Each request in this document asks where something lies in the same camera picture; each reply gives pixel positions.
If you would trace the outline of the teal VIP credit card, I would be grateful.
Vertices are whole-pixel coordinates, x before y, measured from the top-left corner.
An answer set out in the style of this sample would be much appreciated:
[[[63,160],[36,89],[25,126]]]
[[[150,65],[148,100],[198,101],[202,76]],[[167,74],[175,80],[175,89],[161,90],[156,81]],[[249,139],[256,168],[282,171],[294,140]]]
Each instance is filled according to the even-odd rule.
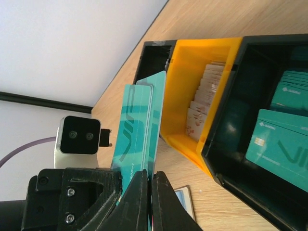
[[[123,191],[137,171],[154,174],[167,73],[125,86],[111,168],[120,171]]]

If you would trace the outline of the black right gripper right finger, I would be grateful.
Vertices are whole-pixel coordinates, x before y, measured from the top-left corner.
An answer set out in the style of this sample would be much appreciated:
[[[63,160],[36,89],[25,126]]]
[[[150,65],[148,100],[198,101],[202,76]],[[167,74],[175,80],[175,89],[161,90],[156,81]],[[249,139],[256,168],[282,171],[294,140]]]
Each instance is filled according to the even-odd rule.
[[[163,171],[152,180],[153,229],[155,231],[200,231],[201,227],[181,205]]]

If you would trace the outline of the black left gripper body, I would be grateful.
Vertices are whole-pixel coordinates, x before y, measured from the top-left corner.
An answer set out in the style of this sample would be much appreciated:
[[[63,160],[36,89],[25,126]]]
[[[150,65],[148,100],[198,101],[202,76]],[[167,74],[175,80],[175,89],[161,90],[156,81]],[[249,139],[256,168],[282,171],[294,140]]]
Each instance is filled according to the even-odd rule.
[[[0,204],[2,231],[103,231],[122,193],[120,172],[105,168],[44,169],[26,199]]]

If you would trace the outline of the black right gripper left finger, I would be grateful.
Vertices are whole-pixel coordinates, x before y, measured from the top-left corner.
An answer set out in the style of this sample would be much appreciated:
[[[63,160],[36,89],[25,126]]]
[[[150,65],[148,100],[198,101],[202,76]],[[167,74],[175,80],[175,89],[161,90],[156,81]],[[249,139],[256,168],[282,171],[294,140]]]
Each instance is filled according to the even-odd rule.
[[[148,231],[148,174],[137,171],[124,195],[113,193],[93,215],[82,231]]]

